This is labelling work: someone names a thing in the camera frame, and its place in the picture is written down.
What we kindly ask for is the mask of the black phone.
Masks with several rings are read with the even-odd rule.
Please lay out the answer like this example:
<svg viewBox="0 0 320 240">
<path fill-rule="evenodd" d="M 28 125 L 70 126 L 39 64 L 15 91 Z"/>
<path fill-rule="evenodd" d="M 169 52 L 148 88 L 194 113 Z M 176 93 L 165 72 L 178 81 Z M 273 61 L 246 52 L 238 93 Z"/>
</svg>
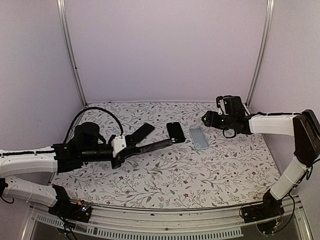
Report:
<svg viewBox="0 0 320 240">
<path fill-rule="evenodd" d="M 165 139 L 161 141 L 157 141 L 151 144 L 147 144 L 144 146 L 139 147 L 140 153 L 149 153 L 157 150 L 161 150 L 173 145 L 173 141 L 171 139 Z"/>
<path fill-rule="evenodd" d="M 152 126 L 149 123 L 144 123 L 134 133 L 131 134 L 131 139 L 134 143 L 139 144 L 154 130 L 155 130 L 154 126 Z"/>
</svg>

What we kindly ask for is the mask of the light blue phone case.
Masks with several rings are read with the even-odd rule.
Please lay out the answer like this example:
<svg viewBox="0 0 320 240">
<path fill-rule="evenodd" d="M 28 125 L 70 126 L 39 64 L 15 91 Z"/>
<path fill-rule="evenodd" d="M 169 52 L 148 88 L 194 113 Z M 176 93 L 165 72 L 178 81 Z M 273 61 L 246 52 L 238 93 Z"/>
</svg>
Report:
<svg viewBox="0 0 320 240">
<path fill-rule="evenodd" d="M 202 127 L 189 128 L 189 134 L 196 150 L 205 150 L 210 147 Z"/>
</svg>

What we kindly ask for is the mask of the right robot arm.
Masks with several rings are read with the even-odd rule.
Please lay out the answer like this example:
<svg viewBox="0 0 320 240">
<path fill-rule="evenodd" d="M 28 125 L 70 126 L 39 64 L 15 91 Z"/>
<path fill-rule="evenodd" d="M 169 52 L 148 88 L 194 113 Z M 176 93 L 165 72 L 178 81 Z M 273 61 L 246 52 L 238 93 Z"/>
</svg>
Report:
<svg viewBox="0 0 320 240">
<path fill-rule="evenodd" d="M 309 179 L 314 164 L 320 160 L 320 123 L 311 109 L 302 112 L 249 113 L 240 96 L 218 96 L 217 111 L 207 111 L 201 118 L 206 127 L 238 134 L 284 135 L 294 138 L 293 159 L 278 181 L 264 194 L 258 213 L 269 218 L 282 199 L 303 179 Z"/>
</svg>

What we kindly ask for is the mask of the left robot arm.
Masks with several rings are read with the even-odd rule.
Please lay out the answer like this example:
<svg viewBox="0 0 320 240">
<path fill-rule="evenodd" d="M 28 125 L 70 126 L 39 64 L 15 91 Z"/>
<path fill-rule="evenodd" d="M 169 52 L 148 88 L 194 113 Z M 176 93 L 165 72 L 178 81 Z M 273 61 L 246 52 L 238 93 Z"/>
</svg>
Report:
<svg viewBox="0 0 320 240">
<path fill-rule="evenodd" d="M 93 122 L 77 125 L 73 137 L 65 143 L 29 151 L 0 152 L 0 196 L 18 198 L 55 208 L 63 217 L 70 217 L 74 208 L 82 210 L 84 202 L 70 200 L 66 190 L 58 185 L 40 185 L 17 178 L 27 173 L 67 173 L 89 162 L 110 162 L 116 169 L 126 158 L 140 154 L 137 146 L 154 127 L 145 123 L 134 133 L 112 135 L 106 140 L 100 127 Z"/>
</svg>

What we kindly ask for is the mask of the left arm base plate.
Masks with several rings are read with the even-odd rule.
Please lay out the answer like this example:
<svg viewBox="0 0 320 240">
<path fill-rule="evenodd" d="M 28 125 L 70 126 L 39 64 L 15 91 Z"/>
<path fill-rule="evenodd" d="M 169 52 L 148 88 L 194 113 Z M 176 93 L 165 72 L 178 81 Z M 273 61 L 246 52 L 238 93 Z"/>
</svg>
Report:
<svg viewBox="0 0 320 240">
<path fill-rule="evenodd" d="M 78 203 L 58 200 L 54 206 L 48 208 L 48 213 L 63 219 L 88 223 L 92 214 L 92 206 L 83 200 Z"/>
</svg>

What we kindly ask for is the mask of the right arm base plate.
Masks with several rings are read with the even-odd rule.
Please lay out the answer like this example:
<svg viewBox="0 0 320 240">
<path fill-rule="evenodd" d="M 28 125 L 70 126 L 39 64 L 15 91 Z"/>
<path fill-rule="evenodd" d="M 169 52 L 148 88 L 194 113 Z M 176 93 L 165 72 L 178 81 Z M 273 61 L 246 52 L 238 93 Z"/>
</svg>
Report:
<svg viewBox="0 0 320 240">
<path fill-rule="evenodd" d="M 239 216 L 245 223 L 252 223 L 281 216 L 285 210 L 281 203 L 245 204 L 239 209 Z"/>
</svg>

